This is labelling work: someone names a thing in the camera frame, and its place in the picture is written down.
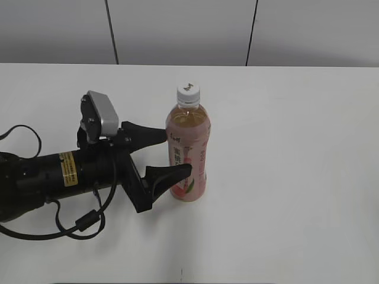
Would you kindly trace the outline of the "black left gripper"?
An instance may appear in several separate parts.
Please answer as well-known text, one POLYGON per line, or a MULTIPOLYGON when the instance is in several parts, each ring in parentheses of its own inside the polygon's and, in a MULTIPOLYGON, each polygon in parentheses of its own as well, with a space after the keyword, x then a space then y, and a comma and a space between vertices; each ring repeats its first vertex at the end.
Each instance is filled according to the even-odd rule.
POLYGON ((89 144, 84 131, 79 127, 79 149, 76 151, 79 183, 76 185, 76 194, 87 193, 95 188, 104 189, 120 185, 136 212, 151 210, 153 203, 161 195, 188 178, 192 171, 190 164, 147 166, 145 176, 140 176, 131 154, 166 141, 165 129, 144 127, 124 121, 116 136, 101 137, 97 143, 89 144))

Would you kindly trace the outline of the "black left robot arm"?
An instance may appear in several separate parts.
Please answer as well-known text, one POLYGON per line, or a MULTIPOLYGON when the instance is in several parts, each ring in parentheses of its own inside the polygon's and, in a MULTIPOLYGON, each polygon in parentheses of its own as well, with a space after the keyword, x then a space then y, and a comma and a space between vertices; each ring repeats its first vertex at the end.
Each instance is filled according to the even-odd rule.
POLYGON ((123 122, 113 137, 89 143, 78 130, 79 149, 25 159, 1 153, 1 221, 12 221, 52 199, 121 185, 136 212, 149 211, 173 185, 191 175, 190 164, 146 167, 141 177, 131 154, 164 143, 166 131, 123 122))

